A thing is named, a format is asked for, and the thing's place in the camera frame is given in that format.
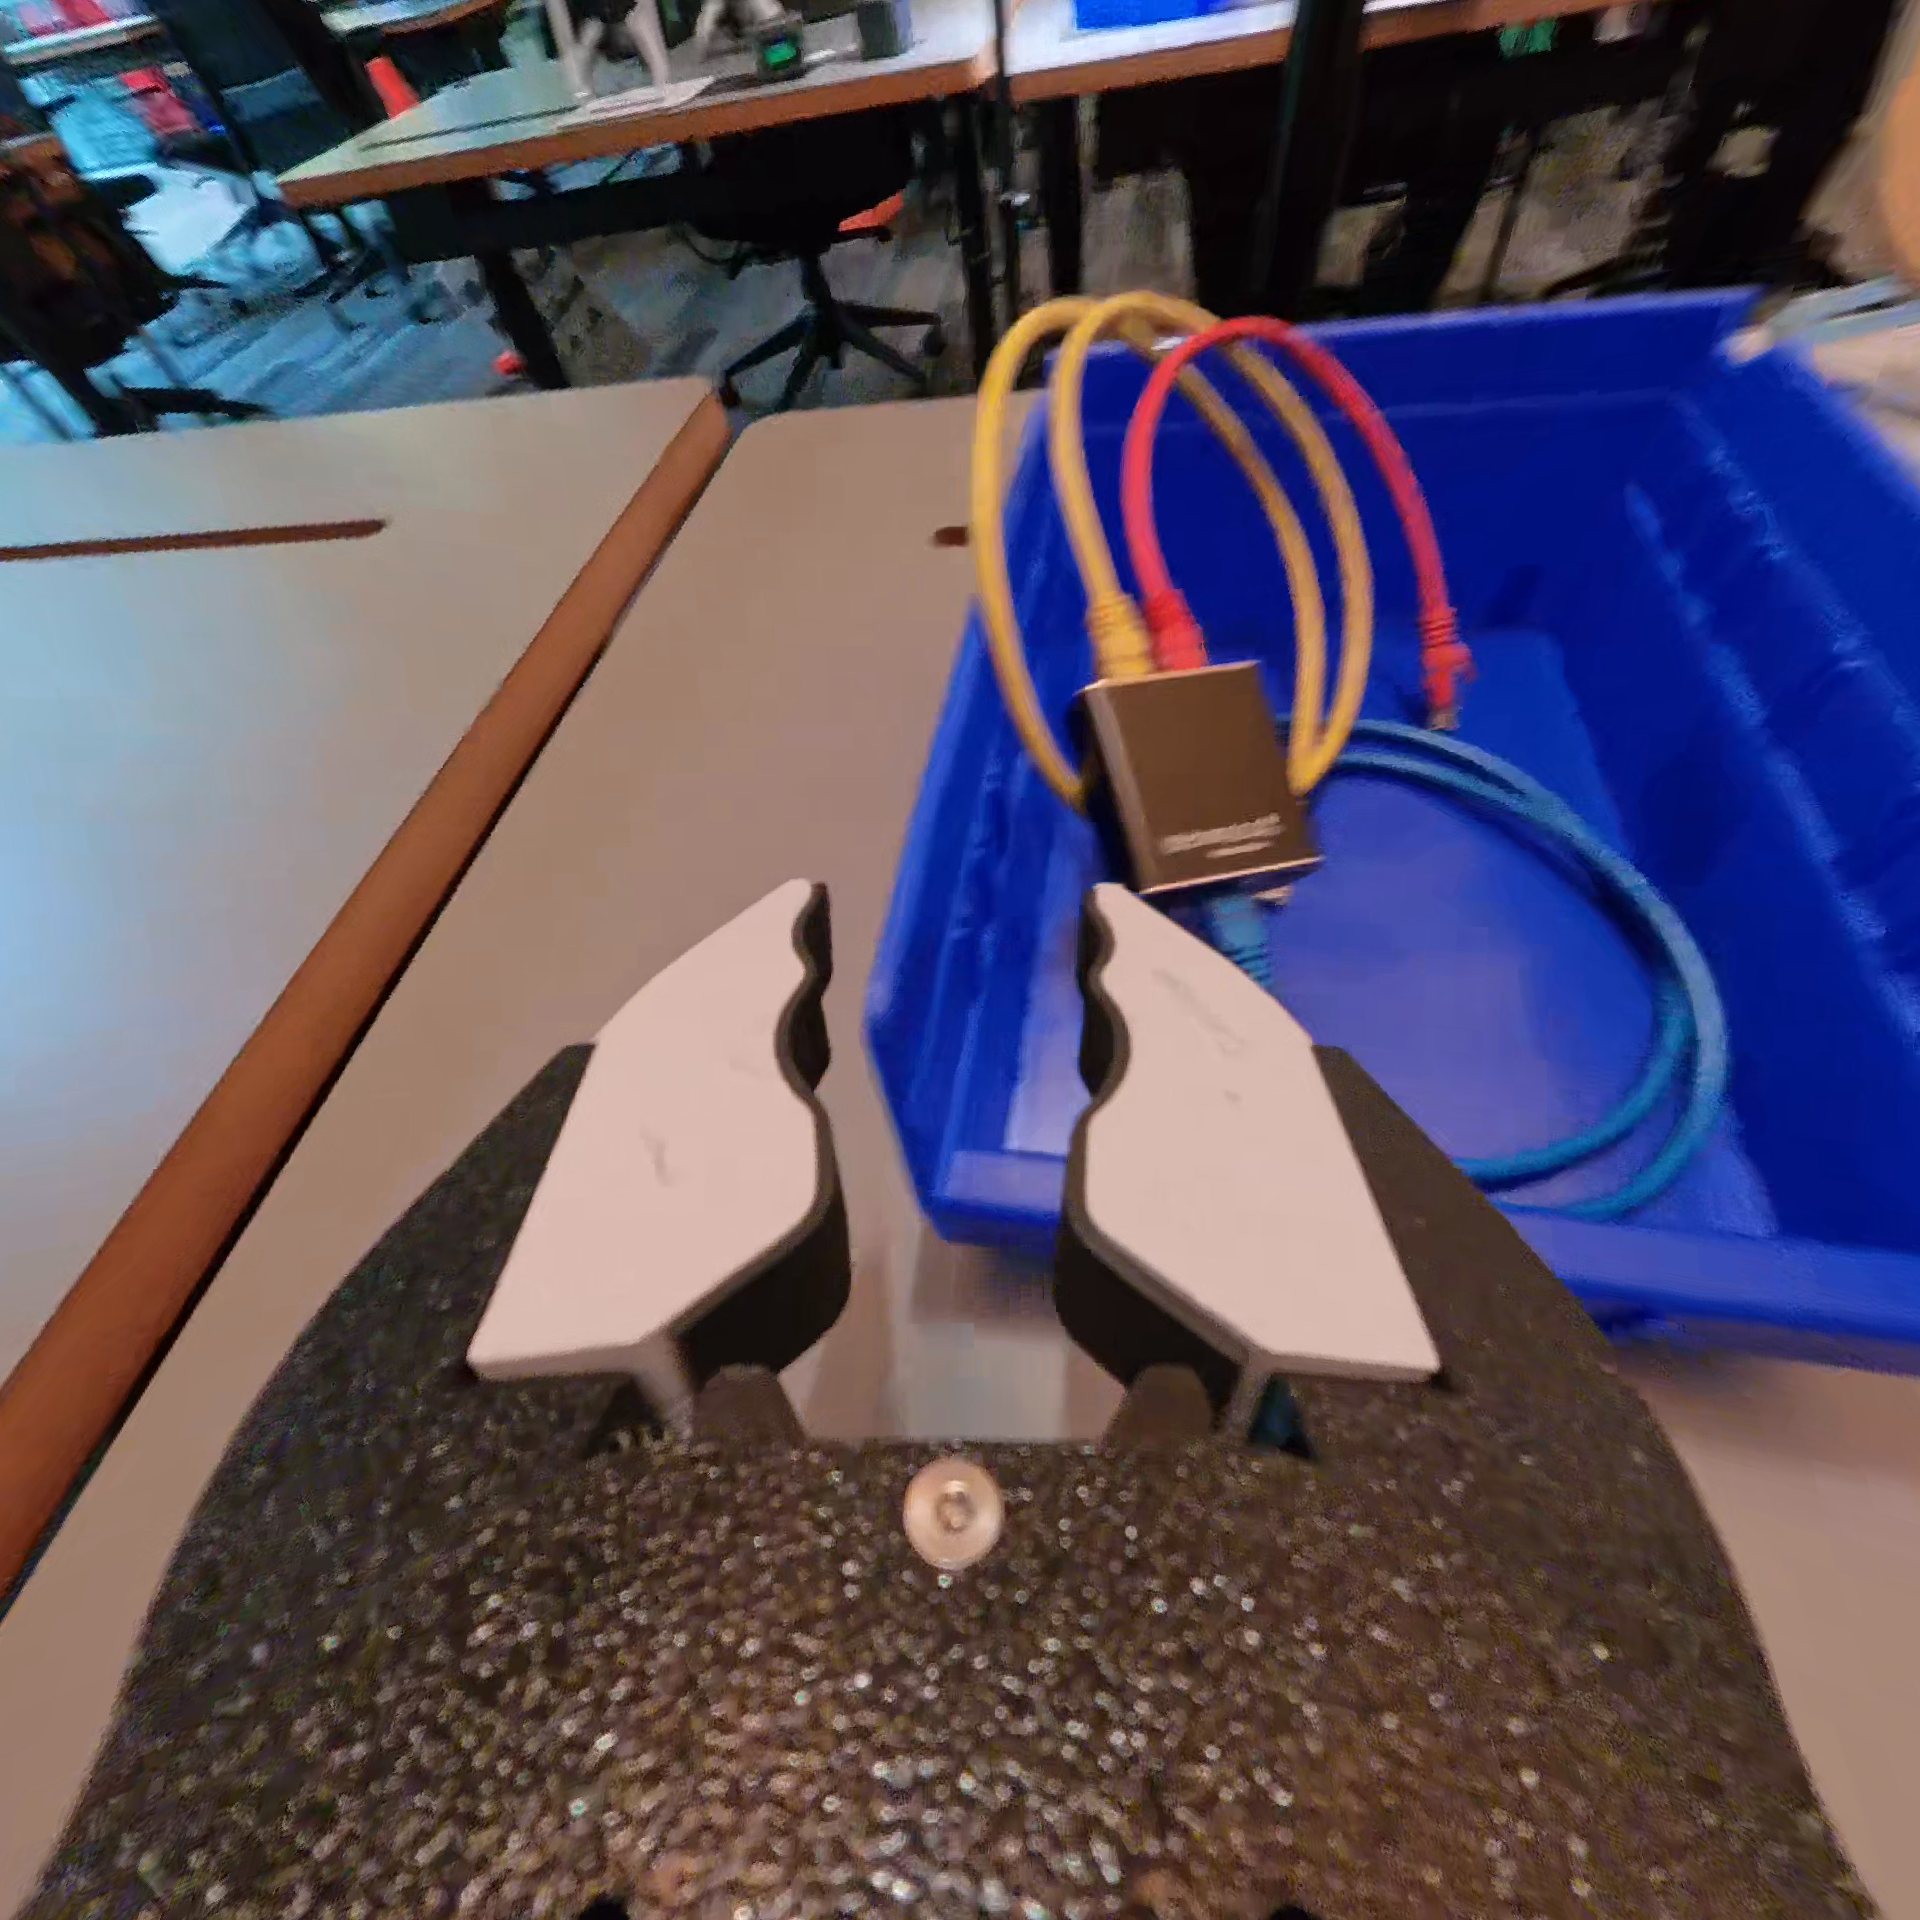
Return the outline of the black network adapter box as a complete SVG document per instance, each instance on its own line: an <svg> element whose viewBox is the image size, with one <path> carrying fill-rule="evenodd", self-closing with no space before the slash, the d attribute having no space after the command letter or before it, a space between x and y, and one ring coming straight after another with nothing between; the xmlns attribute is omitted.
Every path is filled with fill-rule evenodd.
<svg viewBox="0 0 1920 1920"><path fill-rule="evenodd" d="M1085 759L1085 815L1141 900L1259 899L1321 868L1255 663L1095 680L1071 701L1069 727Z"/></svg>

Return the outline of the background work table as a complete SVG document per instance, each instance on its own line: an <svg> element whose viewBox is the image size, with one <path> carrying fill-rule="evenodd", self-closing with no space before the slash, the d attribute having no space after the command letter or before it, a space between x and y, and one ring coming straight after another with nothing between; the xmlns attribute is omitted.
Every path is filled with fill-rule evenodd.
<svg viewBox="0 0 1920 1920"><path fill-rule="evenodd" d="M1262 291L1279 272L1284 300L1297 302L1318 267L1351 152L1364 52L1605 10L1605 2L1250 5L1081 29L1074 5L994 5L1001 133L1012 133L1016 107L1039 111L1036 212L1045 231L1050 292L1084 288L1084 180L1069 103L1284 69L1252 278Z"/></svg>
<svg viewBox="0 0 1920 1920"><path fill-rule="evenodd" d="M540 390L567 375L515 259L577 243L689 228L716 243L822 262L843 224L905 188L913 142L943 127L960 216L972 367L994 346L992 239L978 98L995 76L995 5L910 5L900 52L804 55L800 73L749 76L746 55L705 67L680 98L662 88L582 100L564 65L511 65L445 88L282 172L304 212L382 206L411 267L468 260L517 371Z"/></svg>

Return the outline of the black office chair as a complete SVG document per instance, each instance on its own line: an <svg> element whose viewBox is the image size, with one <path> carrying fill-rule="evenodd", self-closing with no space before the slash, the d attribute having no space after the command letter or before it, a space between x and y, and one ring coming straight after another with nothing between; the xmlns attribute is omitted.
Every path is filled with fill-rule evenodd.
<svg viewBox="0 0 1920 1920"><path fill-rule="evenodd" d="M268 407L192 387L150 338L180 292L122 212L84 180L53 135L6 133L1 145L4 388L53 435L74 432L25 384L43 375L96 439L155 432L164 419L255 422Z"/></svg>
<svg viewBox="0 0 1920 1920"><path fill-rule="evenodd" d="M885 328L921 332L921 357L935 361L948 346L942 317L924 308L900 308L838 297L830 284L827 253L855 236L890 235L903 188L913 178L913 151L888 156L816 158L802 169L730 172L707 167L692 202L692 228L714 243L732 244L749 262L793 267L800 308L717 376L722 405L742 405L742 375L789 357L776 413L787 413L816 373L840 371L855 355L903 379L920 398L930 395L924 365L881 338Z"/></svg>

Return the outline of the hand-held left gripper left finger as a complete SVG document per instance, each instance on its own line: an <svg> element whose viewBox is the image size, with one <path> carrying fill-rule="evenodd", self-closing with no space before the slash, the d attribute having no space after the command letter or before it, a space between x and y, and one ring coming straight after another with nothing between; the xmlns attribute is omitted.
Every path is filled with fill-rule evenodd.
<svg viewBox="0 0 1920 1920"><path fill-rule="evenodd" d="M832 973L827 888L789 879L610 1016L468 1341L478 1380L620 1378L686 1420L823 1338L851 1294Z"/></svg>

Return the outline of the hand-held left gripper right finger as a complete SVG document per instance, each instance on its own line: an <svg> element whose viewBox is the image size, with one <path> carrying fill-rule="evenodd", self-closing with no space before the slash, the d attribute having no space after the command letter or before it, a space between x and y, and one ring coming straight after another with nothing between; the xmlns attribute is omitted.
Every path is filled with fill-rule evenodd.
<svg viewBox="0 0 1920 1920"><path fill-rule="evenodd" d="M1235 1434L1275 1380L1439 1380L1307 1030L1115 882L1085 892L1077 927L1085 1104L1054 1255L1068 1338L1124 1388L1186 1371Z"/></svg>

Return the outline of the blue plastic bin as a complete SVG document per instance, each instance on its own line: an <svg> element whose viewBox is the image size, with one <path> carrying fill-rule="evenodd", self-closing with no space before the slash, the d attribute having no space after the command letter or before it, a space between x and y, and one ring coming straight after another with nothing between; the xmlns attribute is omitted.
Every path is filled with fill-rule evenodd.
<svg viewBox="0 0 1920 1920"><path fill-rule="evenodd" d="M1426 495L1473 663L1456 739L1554 791L1676 908L1716 980L1710 1141L1619 1220L1667 1098L1499 1209L1613 1333L1916 1374L1916 482L1744 299L1326 326ZM1343 775L1268 920L1282 1002L1429 1141L1503 1161L1631 1087L1653 987L1522 827ZM1033 775L969 616L868 991L917 1200L1051 1251L1076 943L1109 868Z"/></svg>

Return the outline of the grey desk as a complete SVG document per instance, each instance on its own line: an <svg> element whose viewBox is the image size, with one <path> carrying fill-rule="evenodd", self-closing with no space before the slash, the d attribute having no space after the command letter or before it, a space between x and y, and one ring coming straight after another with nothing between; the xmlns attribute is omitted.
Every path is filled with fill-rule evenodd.
<svg viewBox="0 0 1920 1920"><path fill-rule="evenodd" d="M830 1439L1092 1436L1033 1285L927 1237L859 1037L972 598L966 398L732 441L4 1616L4 1916L50 1861L228 1439L305 1323L566 1045L791 879L830 894L851 1300L786 1377Z"/></svg>
<svg viewBox="0 0 1920 1920"><path fill-rule="evenodd" d="M730 439L673 379L4 446L4 1594Z"/></svg>

